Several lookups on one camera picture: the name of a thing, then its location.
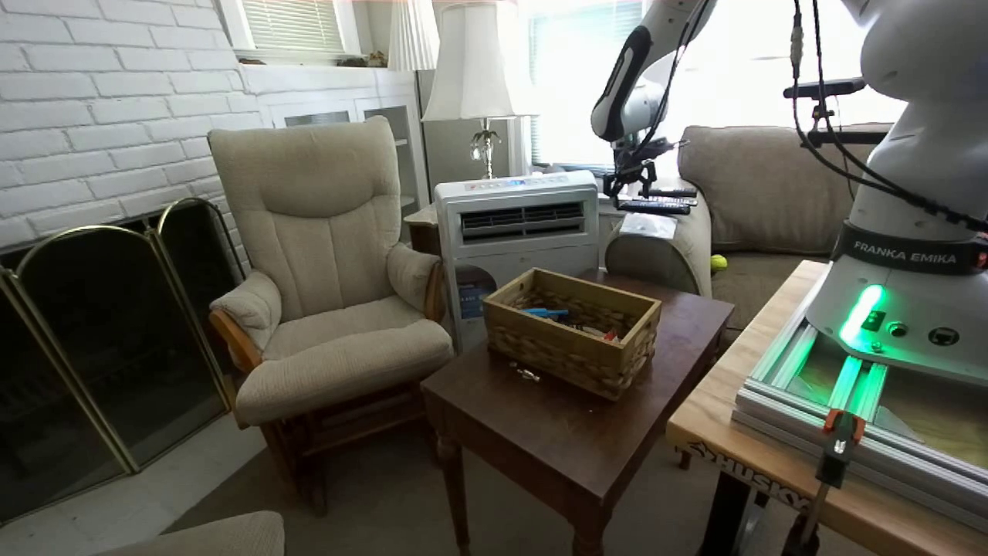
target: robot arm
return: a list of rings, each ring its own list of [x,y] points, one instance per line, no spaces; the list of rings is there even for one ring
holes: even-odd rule
[[[624,40],[606,93],[594,104],[589,126],[600,139],[615,142],[615,170],[653,157],[648,139],[667,115],[667,95],[676,78],[676,56],[708,24],[715,0],[653,0],[644,18]],[[662,95],[648,93],[639,78],[652,66],[664,67]]]

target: white robot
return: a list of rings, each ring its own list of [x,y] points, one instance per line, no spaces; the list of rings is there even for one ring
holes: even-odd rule
[[[988,0],[846,7],[868,29],[863,83],[909,109],[860,168],[806,322],[863,362],[988,387]],[[642,128],[652,142],[667,104],[667,93],[636,102],[633,83],[653,62],[673,80],[709,10],[713,0],[653,0],[624,43],[589,118],[615,142],[618,178],[648,163]]]

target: wooden side table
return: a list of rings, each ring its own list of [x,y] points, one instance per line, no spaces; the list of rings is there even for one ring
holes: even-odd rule
[[[673,407],[713,365],[730,302],[627,277],[606,282],[664,298],[653,359],[619,401],[603,401],[554,377],[524,379],[486,347],[423,384],[461,552],[468,547],[468,447],[573,525],[573,556],[603,556],[603,535],[627,481]]]
[[[820,261],[799,261],[733,350],[709,368],[703,384],[671,417],[667,438],[720,466],[700,552],[733,552],[750,492],[768,493],[792,510],[806,510],[817,492],[813,458],[733,422],[733,411],[753,365],[820,277]],[[843,488],[828,493],[820,523],[878,552],[985,556],[988,550],[985,531],[963,528],[852,476]]]

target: beige armchair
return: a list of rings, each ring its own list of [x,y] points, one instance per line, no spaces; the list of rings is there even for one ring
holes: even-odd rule
[[[312,461],[423,417],[418,384],[454,359],[440,264],[399,240],[385,119],[209,133],[209,149],[250,259],[209,316],[243,369],[234,417],[324,510]]]

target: green light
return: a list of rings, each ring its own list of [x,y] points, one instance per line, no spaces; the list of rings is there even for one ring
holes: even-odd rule
[[[886,365],[870,365],[860,387],[854,388],[849,411],[863,422],[873,421],[878,401],[884,399],[884,388],[886,388],[886,374],[888,374]]]
[[[836,374],[836,387],[831,388],[828,407],[846,411],[852,388],[858,384],[858,374],[860,374],[860,359],[846,354]]]
[[[886,287],[870,284],[860,291],[858,302],[852,307],[852,316],[841,328],[843,344],[854,344],[860,334],[863,318],[873,313],[873,307],[884,298]]]

